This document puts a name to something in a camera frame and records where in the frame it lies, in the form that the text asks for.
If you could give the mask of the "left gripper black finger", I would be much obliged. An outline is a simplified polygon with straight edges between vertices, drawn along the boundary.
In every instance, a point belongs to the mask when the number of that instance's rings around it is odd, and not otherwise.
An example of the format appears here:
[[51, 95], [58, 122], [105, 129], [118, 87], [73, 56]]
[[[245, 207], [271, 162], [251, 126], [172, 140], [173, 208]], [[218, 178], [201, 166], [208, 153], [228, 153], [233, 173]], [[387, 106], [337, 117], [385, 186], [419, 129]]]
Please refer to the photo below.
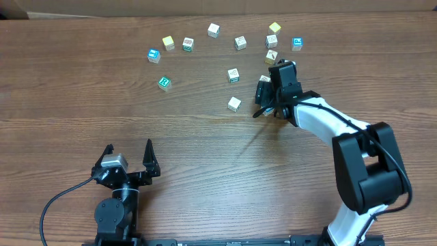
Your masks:
[[96, 164], [94, 165], [94, 167], [100, 167], [104, 156], [108, 154], [113, 154], [113, 151], [114, 151], [113, 145], [112, 144], [107, 145], [103, 153], [101, 154], [100, 158], [97, 160]]
[[154, 154], [153, 144], [151, 139], [147, 140], [145, 152], [143, 155], [143, 166], [147, 172], [159, 172], [160, 166]]

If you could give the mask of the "blue letter wooden block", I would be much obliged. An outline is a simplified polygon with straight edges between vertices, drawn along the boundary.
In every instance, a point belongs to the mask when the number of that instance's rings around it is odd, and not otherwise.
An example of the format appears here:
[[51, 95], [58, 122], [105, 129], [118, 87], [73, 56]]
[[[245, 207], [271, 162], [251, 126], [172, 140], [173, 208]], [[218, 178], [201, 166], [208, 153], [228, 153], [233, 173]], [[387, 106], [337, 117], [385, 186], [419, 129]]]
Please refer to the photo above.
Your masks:
[[273, 112], [274, 112], [274, 107], [271, 107], [271, 108], [267, 108], [262, 114], [267, 117]]

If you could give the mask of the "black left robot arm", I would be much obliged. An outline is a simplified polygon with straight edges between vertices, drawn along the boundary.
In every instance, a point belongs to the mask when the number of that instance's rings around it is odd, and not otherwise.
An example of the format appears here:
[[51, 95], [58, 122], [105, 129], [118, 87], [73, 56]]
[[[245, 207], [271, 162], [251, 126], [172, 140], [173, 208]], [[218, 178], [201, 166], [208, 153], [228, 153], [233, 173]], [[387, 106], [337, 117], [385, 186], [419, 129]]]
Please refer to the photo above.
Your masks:
[[112, 190], [112, 196], [101, 201], [94, 212], [98, 225], [95, 245], [145, 245], [137, 232], [139, 188], [152, 184], [160, 176], [160, 166], [154, 154], [152, 141], [148, 140], [140, 172], [128, 172], [128, 162], [123, 154], [115, 154], [109, 144], [94, 167], [91, 178], [97, 184]]

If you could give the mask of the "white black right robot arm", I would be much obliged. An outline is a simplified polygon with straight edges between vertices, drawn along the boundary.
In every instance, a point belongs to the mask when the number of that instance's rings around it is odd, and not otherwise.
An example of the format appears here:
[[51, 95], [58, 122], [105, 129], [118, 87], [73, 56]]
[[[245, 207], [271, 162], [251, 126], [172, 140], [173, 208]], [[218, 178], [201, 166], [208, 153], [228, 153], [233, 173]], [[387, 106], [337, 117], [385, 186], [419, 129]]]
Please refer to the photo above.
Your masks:
[[296, 65], [281, 60], [269, 67], [270, 106], [281, 119], [330, 144], [341, 207], [312, 245], [381, 245], [366, 238], [381, 215], [406, 209], [412, 185], [393, 133], [385, 122], [369, 124], [331, 107], [319, 94], [302, 90]]

